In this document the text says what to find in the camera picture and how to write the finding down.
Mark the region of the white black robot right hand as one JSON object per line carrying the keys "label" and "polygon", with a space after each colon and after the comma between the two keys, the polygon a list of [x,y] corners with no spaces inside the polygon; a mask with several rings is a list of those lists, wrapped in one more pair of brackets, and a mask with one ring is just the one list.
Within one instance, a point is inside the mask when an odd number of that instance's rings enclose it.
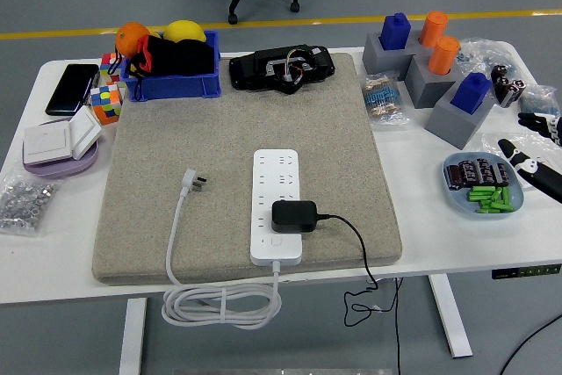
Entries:
{"label": "white black robot right hand", "polygon": [[[550,139],[561,146],[561,118],[544,113],[518,113],[518,123]],[[550,198],[561,202],[561,174],[518,149],[507,139],[500,139],[498,146],[516,173]]]}

